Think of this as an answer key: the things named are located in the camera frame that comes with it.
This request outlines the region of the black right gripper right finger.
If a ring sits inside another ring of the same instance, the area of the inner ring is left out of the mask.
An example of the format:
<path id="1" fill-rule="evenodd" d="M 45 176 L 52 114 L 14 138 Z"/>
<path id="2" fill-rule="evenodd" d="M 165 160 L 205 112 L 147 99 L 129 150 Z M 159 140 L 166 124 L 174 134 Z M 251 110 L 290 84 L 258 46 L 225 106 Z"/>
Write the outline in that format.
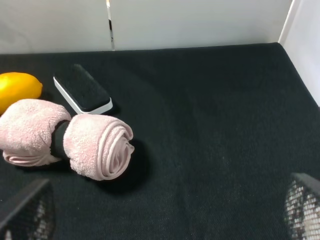
<path id="1" fill-rule="evenodd" d="M 284 222 L 292 240 L 320 238 L 320 181 L 292 173 L 284 202 Z"/>

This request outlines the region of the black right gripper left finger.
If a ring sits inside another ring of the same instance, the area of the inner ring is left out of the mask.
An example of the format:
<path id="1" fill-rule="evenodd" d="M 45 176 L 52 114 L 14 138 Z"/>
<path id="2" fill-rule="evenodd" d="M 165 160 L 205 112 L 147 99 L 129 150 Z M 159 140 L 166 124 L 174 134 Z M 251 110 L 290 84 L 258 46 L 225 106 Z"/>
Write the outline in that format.
<path id="1" fill-rule="evenodd" d="M 52 240 L 56 228 L 54 193 L 48 179 L 36 179 L 0 208 L 2 240 Z"/>

